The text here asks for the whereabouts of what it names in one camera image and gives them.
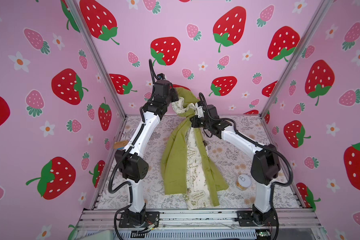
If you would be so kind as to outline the green zip-up jacket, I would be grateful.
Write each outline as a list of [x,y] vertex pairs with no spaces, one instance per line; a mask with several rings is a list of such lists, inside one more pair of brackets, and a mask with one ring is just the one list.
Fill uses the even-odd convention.
[[183,195],[190,210],[217,207],[218,192],[229,185],[209,158],[201,130],[192,127],[199,99],[183,87],[176,91],[179,100],[172,108],[184,120],[172,131],[161,159],[165,195]]

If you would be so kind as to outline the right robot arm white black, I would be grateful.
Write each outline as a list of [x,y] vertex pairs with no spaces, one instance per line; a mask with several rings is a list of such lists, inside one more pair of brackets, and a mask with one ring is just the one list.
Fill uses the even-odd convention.
[[191,118],[193,128],[202,128],[233,144],[252,158],[251,176],[256,181],[256,200],[252,207],[250,220],[257,226],[278,220],[273,204],[275,186],[289,187],[293,183],[293,171],[276,146],[263,145],[242,134],[237,123],[229,118],[220,118],[214,105],[207,104],[202,93],[197,103],[197,114]]

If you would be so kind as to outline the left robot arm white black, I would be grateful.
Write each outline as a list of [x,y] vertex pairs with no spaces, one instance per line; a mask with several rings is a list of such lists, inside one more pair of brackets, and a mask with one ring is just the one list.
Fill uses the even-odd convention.
[[142,180],[148,173],[149,164],[144,160],[145,149],[168,106],[179,100],[173,84],[165,79],[164,74],[155,73],[152,60],[149,60],[149,68],[153,83],[151,97],[140,107],[141,121],[131,140],[123,149],[115,152],[116,165],[108,183],[110,194],[125,185],[129,186],[130,203],[122,211],[125,220],[137,225],[142,225],[146,218]]

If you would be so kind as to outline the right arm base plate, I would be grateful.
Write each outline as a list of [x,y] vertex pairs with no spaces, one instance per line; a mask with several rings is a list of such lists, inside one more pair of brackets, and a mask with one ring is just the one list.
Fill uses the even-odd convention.
[[276,227],[278,218],[273,210],[269,210],[266,213],[237,211],[236,221],[241,227]]

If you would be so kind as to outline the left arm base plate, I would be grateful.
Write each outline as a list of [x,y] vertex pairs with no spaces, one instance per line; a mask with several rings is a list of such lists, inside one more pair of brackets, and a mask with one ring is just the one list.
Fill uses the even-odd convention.
[[142,211],[134,213],[131,211],[123,212],[118,223],[119,228],[147,228],[150,225],[155,227],[159,224],[160,212]]

